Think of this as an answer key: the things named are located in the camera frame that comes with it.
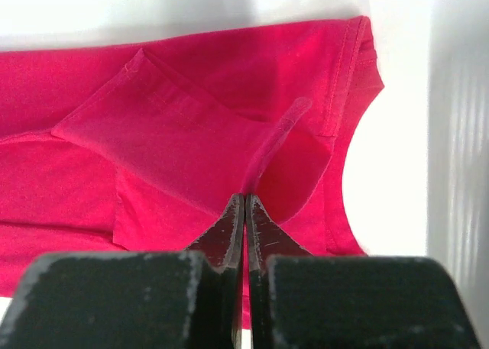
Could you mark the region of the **red t shirt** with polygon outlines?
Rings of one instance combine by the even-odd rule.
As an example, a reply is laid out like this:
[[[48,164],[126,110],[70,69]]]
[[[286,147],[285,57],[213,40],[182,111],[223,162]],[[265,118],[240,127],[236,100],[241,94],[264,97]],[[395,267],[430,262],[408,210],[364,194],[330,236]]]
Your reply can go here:
[[[180,250],[235,193],[360,255],[342,176],[382,90],[370,20],[1,55],[1,294],[55,251]]]

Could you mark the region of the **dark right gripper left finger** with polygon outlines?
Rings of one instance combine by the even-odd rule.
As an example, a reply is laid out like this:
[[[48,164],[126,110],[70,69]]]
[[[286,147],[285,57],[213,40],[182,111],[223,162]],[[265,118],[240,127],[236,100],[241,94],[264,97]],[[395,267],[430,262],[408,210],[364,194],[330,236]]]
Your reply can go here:
[[[190,348],[240,348],[245,198],[234,194],[220,218],[187,250],[199,257]]]

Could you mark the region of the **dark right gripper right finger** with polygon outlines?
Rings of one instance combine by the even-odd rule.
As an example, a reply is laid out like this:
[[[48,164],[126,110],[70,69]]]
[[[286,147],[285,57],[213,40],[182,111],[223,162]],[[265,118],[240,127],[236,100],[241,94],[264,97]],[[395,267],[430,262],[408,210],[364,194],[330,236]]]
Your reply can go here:
[[[268,265],[275,256],[309,257],[300,246],[269,216],[260,198],[246,196],[245,224],[248,241],[248,279],[250,294],[251,346],[272,348],[275,300],[272,273]]]

